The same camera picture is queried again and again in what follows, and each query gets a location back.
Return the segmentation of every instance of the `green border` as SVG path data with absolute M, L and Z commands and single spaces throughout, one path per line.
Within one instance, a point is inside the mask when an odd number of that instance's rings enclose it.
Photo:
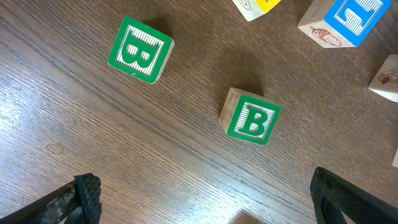
M 140 29 L 144 31 L 145 33 L 154 36 L 155 38 L 158 38 L 159 40 L 164 42 L 164 45 L 162 47 L 162 50 L 160 51 L 158 61 L 156 61 L 156 64 L 154 66 L 154 69 L 152 70 L 151 76 L 145 75 L 141 72 L 135 71 L 132 68 L 129 68 L 123 64 L 120 64 L 119 62 L 116 61 L 116 57 L 118 56 L 119 49 L 121 48 L 121 44 L 124 38 L 124 35 L 126 34 L 126 30 L 128 25 L 133 26 L 137 29 Z M 172 45 L 172 38 L 129 17 L 126 16 L 124 17 L 122 24 L 119 28 L 118 34 L 116 36 L 116 40 L 114 41 L 113 48 L 111 51 L 111 55 L 109 56 L 108 59 L 108 64 L 114 68 L 117 68 L 118 70 L 125 72 L 133 77 L 136 77 L 144 82 L 154 84 L 156 82 L 157 77 L 159 76 L 159 72 L 162 69 L 162 66 L 164 64 L 164 61 L 166 60 L 167 53 L 170 50 L 170 47 Z
M 268 127 L 267 133 L 264 136 L 263 140 L 250 138 L 248 136 L 244 136 L 244 135 L 241 135 L 241 134 L 236 134 L 234 132 L 236 123 L 238 122 L 239 116 L 241 115 L 242 108 L 243 108 L 243 105 L 244 105 L 245 102 L 252 103 L 252 104 L 255 104 L 255 105 L 259 105 L 261 107 L 264 107 L 264 108 L 267 108 L 267 109 L 275 111 L 274 117 L 272 118 L 272 121 L 271 121 L 271 123 L 270 123 L 270 125 Z M 262 101 L 262 100 L 259 100 L 257 98 L 251 97 L 251 96 L 242 95 L 240 97 L 240 99 L 239 99 L 238 105 L 236 106 L 234 115 L 233 115 L 232 120 L 231 120 L 231 122 L 229 124 L 227 135 L 231 136 L 231 137 L 234 137 L 234 138 L 242 139 L 242 140 L 245 140 L 245 141 L 253 142 L 253 143 L 256 143 L 256 144 L 266 145 L 268 140 L 269 140 L 269 137 L 271 136 L 272 130 L 274 129 L 276 121 L 278 120 L 278 117 L 279 117 L 281 112 L 282 112 L 282 107 L 279 106 L 279 105 L 275 105 L 275 104 L 272 104 L 270 102 Z

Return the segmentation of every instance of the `wooden block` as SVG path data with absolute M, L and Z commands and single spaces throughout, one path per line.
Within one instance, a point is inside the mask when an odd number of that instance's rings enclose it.
M 390 55 L 373 78 L 369 89 L 398 102 L 398 55 Z
M 170 57 L 174 40 L 129 17 L 123 19 L 108 63 L 146 83 L 155 83 Z
M 281 111 L 262 96 L 230 88 L 220 123 L 228 136 L 265 145 Z
M 252 21 L 269 12 L 280 0 L 233 0 L 247 21 Z
M 298 28 L 324 48 L 357 47 L 391 0 L 314 0 Z
M 396 156 L 394 157 L 394 161 L 392 161 L 392 165 L 396 168 L 398 168 L 398 149 L 396 152 Z

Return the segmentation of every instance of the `green block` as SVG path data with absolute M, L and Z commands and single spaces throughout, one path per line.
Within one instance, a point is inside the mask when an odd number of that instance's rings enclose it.
M 232 88 L 221 112 L 221 125 L 233 138 L 267 144 L 282 108 L 246 91 Z
M 153 84 L 160 78 L 173 46 L 173 38 L 126 16 L 108 63 L 122 72 Z

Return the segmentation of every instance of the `green block face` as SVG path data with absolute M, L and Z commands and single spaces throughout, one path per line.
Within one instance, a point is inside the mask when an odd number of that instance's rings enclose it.
M 122 72 L 153 84 L 160 78 L 173 46 L 171 37 L 126 16 L 108 63 Z
M 251 96 L 241 96 L 227 135 L 265 145 L 282 108 Z

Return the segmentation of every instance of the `blue block face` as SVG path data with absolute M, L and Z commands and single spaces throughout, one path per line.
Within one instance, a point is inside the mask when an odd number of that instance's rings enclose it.
M 336 0 L 325 21 L 359 46 L 391 4 L 391 0 Z

